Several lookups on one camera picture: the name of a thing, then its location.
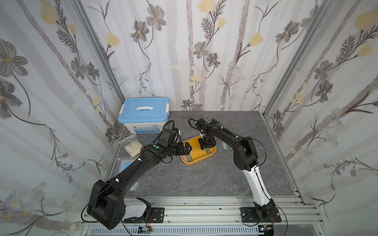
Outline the teal folding fruit knife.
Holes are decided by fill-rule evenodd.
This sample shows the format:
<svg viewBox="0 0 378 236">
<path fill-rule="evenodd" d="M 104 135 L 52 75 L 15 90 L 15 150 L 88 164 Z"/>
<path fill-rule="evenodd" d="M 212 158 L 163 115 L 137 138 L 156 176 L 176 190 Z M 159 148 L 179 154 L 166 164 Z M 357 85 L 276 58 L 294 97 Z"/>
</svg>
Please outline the teal folding fruit knife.
<svg viewBox="0 0 378 236">
<path fill-rule="evenodd" d="M 222 143 L 222 147 L 223 147 L 224 150 L 230 149 L 229 145 L 227 145 L 225 142 Z"/>
</svg>

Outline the yellow plastic tray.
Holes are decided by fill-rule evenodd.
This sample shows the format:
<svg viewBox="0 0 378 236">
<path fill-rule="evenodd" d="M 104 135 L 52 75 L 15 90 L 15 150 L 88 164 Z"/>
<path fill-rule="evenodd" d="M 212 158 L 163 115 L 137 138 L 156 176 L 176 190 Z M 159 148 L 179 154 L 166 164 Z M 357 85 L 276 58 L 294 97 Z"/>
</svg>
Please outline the yellow plastic tray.
<svg viewBox="0 0 378 236">
<path fill-rule="evenodd" d="M 189 142 L 191 147 L 192 147 L 192 151 L 189 155 L 184 155 L 184 156 L 181 155 L 180 156 L 181 160 L 187 166 L 191 166 L 191 165 L 197 164 L 197 163 L 199 163 L 203 160 L 206 160 L 207 158 L 212 157 L 214 155 L 214 153 L 217 151 L 216 147 L 210 148 L 210 151 L 211 151 L 210 154 L 208 154 L 205 149 L 201 150 L 199 142 L 198 142 L 199 138 L 201 138 L 201 136 L 196 136 L 196 137 L 193 137 L 193 138 L 185 141 L 185 142 Z M 187 156 L 190 156 L 193 161 L 188 162 Z"/>
</svg>

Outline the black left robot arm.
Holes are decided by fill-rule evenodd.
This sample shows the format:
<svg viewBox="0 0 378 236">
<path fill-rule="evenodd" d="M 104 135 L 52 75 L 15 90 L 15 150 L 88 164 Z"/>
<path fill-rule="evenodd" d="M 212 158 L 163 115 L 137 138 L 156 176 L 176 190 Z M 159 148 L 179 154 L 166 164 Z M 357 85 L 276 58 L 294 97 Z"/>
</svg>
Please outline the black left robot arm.
<svg viewBox="0 0 378 236">
<path fill-rule="evenodd" d="M 122 172 L 93 185 L 89 202 L 82 211 L 90 215 L 94 223 L 111 230 L 125 220 L 149 221 L 152 205 L 140 197 L 125 200 L 125 194 L 144 174 L 166 158 L 191 152 L 190 144 L 182 142 L 180 131 L 174 125 L 173 120 L 168 121 L 159 135 L 143 146 L 139 157 Z"/>
</svg>

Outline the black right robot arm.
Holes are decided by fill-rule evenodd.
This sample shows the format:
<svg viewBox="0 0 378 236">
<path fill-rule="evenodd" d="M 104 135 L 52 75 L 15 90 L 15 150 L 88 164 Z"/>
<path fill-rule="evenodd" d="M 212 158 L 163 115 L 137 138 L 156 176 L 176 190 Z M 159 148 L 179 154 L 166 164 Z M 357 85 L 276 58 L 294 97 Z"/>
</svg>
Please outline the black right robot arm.
<svg viewBox="0 0 378 236">
<path fill-rule="evenodd" d="M 198 141 L 202 150 L 216 146 L 215 139 L 226 143 L 233 150 L 233 162 L 245 175 L 254 198 L 255 217 L 259 222 L 269 220 L 281 222 L 281 215 L 274 200 L 263 183 L 258 163 L 258 152 L 254 139 L 240 136 L 222 126 L 217 120 L 195 120 L 190 118 L 189 125 L 198 130 Z"/>
</svg>

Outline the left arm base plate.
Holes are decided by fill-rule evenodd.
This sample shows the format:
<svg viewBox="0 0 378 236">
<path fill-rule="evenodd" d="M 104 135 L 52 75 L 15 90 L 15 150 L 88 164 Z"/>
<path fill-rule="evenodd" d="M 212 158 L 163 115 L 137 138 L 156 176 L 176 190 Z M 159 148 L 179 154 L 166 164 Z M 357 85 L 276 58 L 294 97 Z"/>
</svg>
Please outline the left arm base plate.
<svg viewBox="0 0 378 236">
<path fill-rule="evenodd" d="M 133 217 L 124 219 L 123 223 L 132 224 L 132 223 L 157 223 L 161 224 L 164 221 L 165 216 L 164 207 L 153 207 L 144 213 L 141 217 Z"/>
</svg>

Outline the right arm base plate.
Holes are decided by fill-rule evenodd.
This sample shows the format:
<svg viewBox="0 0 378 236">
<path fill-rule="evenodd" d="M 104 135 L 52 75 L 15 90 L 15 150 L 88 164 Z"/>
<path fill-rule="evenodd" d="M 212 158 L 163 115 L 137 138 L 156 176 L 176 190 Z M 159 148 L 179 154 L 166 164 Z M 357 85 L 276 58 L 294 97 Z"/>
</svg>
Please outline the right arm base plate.
<svg viewBox="0 0 378 236">
<path fill-rule="evenodd" d="M 263 213 L 255 207 L 241 207 L 240 214 L 244 223 L 281 223 L 281 215 L 276 208 Z"/>
</svg>

